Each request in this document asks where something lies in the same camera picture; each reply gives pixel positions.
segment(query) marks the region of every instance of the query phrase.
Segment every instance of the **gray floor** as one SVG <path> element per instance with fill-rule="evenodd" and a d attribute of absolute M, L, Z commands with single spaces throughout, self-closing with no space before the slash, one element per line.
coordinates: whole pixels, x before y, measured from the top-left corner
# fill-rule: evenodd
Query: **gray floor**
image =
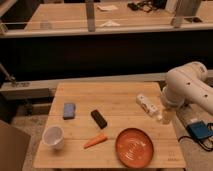
<path fill-rule="evenodd" d="M 205 122 L 213 122 L 213 117 L 202 111 L 197 106 L 193 108 L 200 114 L 200 118 Z M 33 168 L 33 160 L 36 154 L 38 143 L 41 139 L 42 131 L 44 129 L 45 121 L 47 119 L 49 107 L 37 108 L 32 116 L 23 116 L 21 112 L 14 117 L 12 125 L 20 130 L 31 135 L 31 141 L 26 155 L 26 160 L 23 166 L 23 171 L 51 171 L 51 169 L 35 169 Z M 187 135 L 184 127 L 177 118 L 173 120 L 177 137 Z M 180 143 L 184 158 L 187 163 L 187 171 L 212 171 L 213 170 L 213 152 L 207 153 L 203 151 L 197 144 L 191 140 L 183 140 Z"/>

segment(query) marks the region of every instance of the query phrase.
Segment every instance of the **orange carrot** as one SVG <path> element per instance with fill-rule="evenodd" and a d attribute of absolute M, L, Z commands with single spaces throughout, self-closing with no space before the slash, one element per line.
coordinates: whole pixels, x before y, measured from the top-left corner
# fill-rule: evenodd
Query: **orange carrot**
<path fill-rule="evenodd" d="M 84 149 L 96 145 L 98 143 L 104 142 L 106 140 L 107 136 L 104 133 L 101 133 L 98 136 L 90 139 L 86 144 L 84 144 Z"/>

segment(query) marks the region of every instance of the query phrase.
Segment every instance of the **orange bowl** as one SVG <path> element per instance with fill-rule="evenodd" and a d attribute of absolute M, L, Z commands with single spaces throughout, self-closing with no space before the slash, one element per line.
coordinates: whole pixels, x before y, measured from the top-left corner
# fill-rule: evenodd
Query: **orange bowl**
<path fill-rule="evenodd" d="M 131 168 L 146 167 L 154 153 L 149 136 L 137 128 L 123 130 L 116 139 L 115 147 L 120 161 Z"/>

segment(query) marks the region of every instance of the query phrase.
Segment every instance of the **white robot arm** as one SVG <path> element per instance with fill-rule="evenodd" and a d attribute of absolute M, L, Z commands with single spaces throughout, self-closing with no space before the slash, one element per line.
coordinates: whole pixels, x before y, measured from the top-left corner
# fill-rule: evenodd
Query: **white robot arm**
<path fill-rule="evenodd" d="M 207 69 L 200 62 L 171 69 L 166 74 L 162 103 L 167 108 L 179 108 L 187 99 L 213 115 L 213 89 L 204 83 L 206 76 Z"/>

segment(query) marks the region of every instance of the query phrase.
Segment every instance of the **desk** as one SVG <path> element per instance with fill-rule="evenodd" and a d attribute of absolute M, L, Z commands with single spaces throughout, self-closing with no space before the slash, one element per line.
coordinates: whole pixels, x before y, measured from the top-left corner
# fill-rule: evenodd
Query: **desk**
<path fill-rule="evenodd" d="M 102 12 L 97 9 L 99 5 L 116 5 L 118 10 Z M 197 16 L 204 23 L 213 23 L 213 1 L 203 1 L 197 12 Z M 103 2 L 95 3 L 95 24 L 100 27 L 108 20 L 120 24 L 120 27 L 128 26 L 158 26 L 170 25 L 174 15 L 165 10 L 132 11 L 127 7 L 127 2 Z M 54 29 L 80 29 L 87 28 L 85 4 L 40 4 L 34 15 L 28 22 L 25 30 L 39 30 L 41 21 L 49 21 Z"/>
<path fill-rule="evenodd" d="M 145 114 L 135 102 L 141 92 L 162 109 L 157 83 L 60 83 L 45 127 L 61 126 L 65 146 L 54 152 L 40 142 L 34 167 L 125 168 L 116 156 L 115 139 L 123 129 L 136 127 L 144 130 L 154 144 L 154 156 L 148 168 L 184 168 L 186 164 L 173 125 L 161 125 Z M 76 104 L 74 120 L 62 119 L 65 102 Z M 83 145 L 88 139 L 101 132 L 90 116 L 94 109 L 98 109 L 108 121 L 102 132 L 109 140 L 85 150 Z"/>

